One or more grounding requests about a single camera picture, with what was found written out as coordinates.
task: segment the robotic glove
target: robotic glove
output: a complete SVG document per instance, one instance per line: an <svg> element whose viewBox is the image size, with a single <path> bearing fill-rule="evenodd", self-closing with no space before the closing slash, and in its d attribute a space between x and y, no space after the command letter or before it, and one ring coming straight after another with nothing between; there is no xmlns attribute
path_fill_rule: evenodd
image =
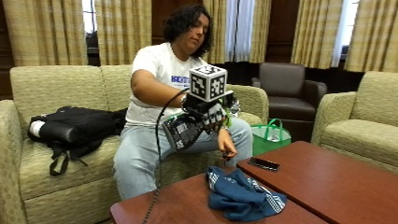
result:
<svg viewBox="0 0 398 224"><path fill-rule="evenodd" d="M187 113L192 114L202 120L208 129L214 129L215 131L219 129L219 126L227 116L219 100L214 102L204 102L198 97L187 93L182 99L182 107Z"/></svg>

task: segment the green armchair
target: green armchair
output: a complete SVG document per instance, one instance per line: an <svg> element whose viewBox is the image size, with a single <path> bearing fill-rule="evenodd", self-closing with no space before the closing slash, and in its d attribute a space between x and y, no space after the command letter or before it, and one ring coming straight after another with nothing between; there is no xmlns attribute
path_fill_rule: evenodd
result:
<svg viewBox="0 0 398 224"><path fill-rule="evenodd" d="M398 173L398 73L368 72L359 91L327 94L313 144Z"/></svg>

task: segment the white t-shirt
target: white t-shirt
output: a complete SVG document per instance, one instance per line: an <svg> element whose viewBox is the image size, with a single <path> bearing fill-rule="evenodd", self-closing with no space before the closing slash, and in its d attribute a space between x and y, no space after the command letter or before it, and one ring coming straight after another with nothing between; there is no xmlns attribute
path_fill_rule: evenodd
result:
<svg viewBox="0 0 398 224"><path fill-rule="evenodd" d="M200 67L204 64L207 64L207 62L202 58L195 59L194 57L191 57L187 62L183 62L175 55L171 43L163 43L140 49L132 65L132 74L138 70L144 69L154 74L160 82L184 90L190 88L190 69ZM143 103L135 94L132 94L126 116L126 125L155 126L162 109L163 107ZM167 108L162 122L168 119L171 115L180 112L180 108Z"/></svg>

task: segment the green sofa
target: green sofa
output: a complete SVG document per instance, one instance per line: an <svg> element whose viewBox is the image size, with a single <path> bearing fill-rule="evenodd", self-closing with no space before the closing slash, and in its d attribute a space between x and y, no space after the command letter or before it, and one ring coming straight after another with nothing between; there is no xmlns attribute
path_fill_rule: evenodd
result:
<svg viewBox="0 0 398 224"><path fill-rule="evenodd" d="M65 105L116 111L130 102L131 65L22 66L11 69L14 100L0 101L0 223L96 223L110 217L120 200L114 180L114 155L120 137L71 162L67 173L49 174L53 150L29 139L30 118ZM268 120L266 91L228 85L242 102L240 116L251 124ZM174 154L162 164L163 186L219 164L219 152Z"/></svg>
<svg viewBox="0 0 398 224"><path fill-rule="evenodd" d="M359 91L327 94L313 144L398 174L398 73L368 72Z"/></svg>

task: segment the black backpack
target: black backpack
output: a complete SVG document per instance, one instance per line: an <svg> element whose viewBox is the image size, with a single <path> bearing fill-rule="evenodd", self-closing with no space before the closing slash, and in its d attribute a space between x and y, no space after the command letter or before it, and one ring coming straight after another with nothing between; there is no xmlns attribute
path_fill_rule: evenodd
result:
<svg viewBox="0 0 398 224"><path fill-rule="evenodd" d="M67 171L69 161L88 164L82 157L94 152L110 135L120 134L124 123L122 112L65 106L53 114L31 118L29 137L46 143L53 149L54 162L50 174L57 176ZM65 158L61 172L55 170L59 159Z"/></svg>

